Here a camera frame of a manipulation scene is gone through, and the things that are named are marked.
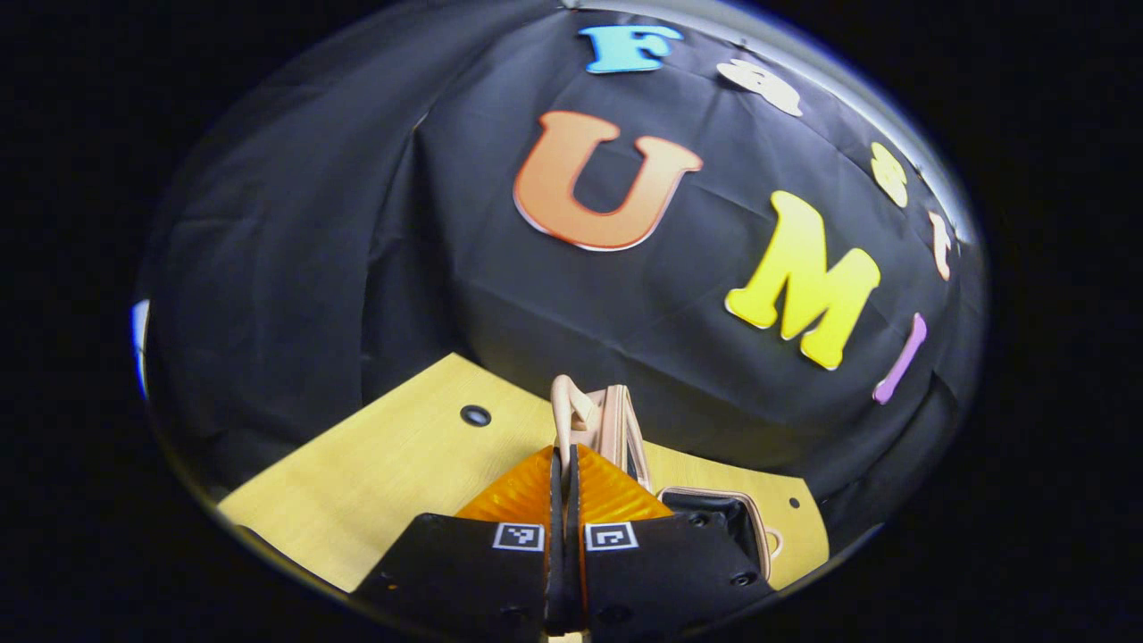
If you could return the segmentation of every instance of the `dark background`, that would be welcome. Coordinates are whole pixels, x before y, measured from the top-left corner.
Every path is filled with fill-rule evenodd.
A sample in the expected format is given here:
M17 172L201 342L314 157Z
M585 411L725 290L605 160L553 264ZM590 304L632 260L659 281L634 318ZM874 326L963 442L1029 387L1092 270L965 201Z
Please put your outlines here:
M190 147L379 5L6 3L8 324L31 385L9 389L31 411L9 429L6 469L22 483L5 513L15 640L384 638L195 505L147 428L129 335L149 219ZM1138 632L1140 16L1109 2L767 6L878 82L960 170L991 250L993 327L961 437L896 520L725 640Z

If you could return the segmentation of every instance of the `letter m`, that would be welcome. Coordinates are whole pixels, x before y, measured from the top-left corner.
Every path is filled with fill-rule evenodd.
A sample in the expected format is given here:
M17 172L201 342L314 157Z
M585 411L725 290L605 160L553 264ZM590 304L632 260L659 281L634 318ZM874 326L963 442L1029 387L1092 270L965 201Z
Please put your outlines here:
M746 287L727 292L726 308L749 324L769 329L777 321L775 304L785 288L782 339L793 339L822 315L817 327L802 336L801 353L833 371L841 364L841 352L881 272L861 248L849 250L826 271L822 215L781 190L770 195L770 202L778 214L774 236Z

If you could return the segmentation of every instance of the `orange letter u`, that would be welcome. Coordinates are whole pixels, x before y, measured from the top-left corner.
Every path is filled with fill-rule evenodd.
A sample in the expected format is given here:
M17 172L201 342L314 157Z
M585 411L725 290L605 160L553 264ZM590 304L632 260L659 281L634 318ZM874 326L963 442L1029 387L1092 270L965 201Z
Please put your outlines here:
M515 177L520 214L541 232L589 250L622 250L655 231L684 172L702 169L690 150L641 136L644 163L626 199L614 211L588 209L573 191L596 146L620 136L620 128L592 115L553 111L539 116L544 132Z

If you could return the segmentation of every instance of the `yellow letter m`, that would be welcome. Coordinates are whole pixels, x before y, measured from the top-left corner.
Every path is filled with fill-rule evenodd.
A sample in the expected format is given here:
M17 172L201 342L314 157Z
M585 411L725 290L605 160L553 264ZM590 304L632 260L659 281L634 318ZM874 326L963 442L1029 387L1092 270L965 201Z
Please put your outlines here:
M781 190L770 195L770 202L778 212L774 236L746 287L727 292L726 308L759 329L769 329L777 320L775 304L785 287L782 339L793 339L824 312L817 328L802 336L801 353L833 371L841 364L841 352L869 294L881 281L881 271L861 248L849 250L826 271L822 215Z

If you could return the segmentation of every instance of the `light wood surface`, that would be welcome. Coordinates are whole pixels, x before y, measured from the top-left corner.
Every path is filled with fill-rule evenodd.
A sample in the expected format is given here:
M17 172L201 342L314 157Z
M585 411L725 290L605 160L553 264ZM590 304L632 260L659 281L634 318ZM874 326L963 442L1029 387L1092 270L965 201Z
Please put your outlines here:
M467 404L487 409L491 424L464 423ZM554 439L547 401L449 355L234 490L218 511L352 592L414 517L456 514ZM829 557L825 528L800 479L645 444L656 491L685 485L754 498L767 528L783 538L770 572L775 588Z

